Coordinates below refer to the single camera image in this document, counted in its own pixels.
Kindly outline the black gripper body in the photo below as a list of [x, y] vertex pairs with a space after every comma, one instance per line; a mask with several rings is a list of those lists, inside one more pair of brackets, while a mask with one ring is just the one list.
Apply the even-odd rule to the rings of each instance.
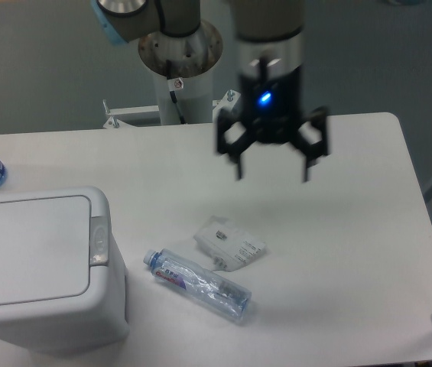
[[303, 39], [239, 41], [239, 121], [255, 141], [282, 145], [301, 124], [300, 85]]

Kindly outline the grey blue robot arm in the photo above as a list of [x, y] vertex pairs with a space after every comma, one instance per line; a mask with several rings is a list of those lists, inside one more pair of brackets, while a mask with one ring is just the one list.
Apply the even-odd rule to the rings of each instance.
[[163, 125], [214, 122], [216, 152], [243, 176], [242, 156], [253, 144], [290, 144], [309, 170], [330, 152], [329, 111], [305, 115], [300, 106], [303, 69], [302, 1], [231, 1], [238, 47], [239, 110], [213, 108], [212, 73], [223, 42], [202, 19], [198, 1], [94, 1], [113, 44], [138, 42], [141, 62], [154, 77]]

